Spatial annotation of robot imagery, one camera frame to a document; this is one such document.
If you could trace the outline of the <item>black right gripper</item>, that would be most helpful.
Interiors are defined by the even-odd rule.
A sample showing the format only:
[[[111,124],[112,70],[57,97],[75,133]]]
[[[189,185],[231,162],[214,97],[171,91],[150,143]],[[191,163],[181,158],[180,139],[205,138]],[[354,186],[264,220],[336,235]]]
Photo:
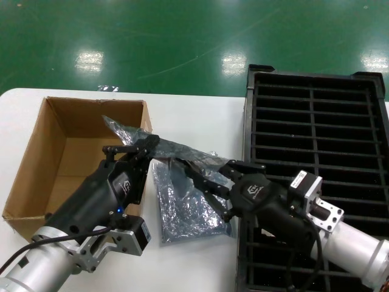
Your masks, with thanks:
[[[193,181],[206,202],[223,221],[234,213],[217,199],[229,199],[236,213],[253,220],[265,231],[305,254],[310,254],[316,242],[315,232],[307,220],[287,205],[287,189],[264,176],[266,166],[239,160],[229,160],[218,172],[234,182],[231,190],[204,176],[194,162],[181,159],[185,175]]]

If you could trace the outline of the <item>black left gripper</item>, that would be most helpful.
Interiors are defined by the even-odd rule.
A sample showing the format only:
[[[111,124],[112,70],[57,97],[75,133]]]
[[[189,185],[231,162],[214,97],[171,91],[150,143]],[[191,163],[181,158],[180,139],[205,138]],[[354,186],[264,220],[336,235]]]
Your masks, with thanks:
[[[106,161],[102,160],[97,170],[85,178],[45,226],[76,237],[81,243],[95,227],[109,223],[110,212],[124,211],[130,204],[139,205],[151,161],[146,155],[159,142],[158,135],[150,135],[134,145],[103,146]],[[115,161],[118,154],[123,156]]]

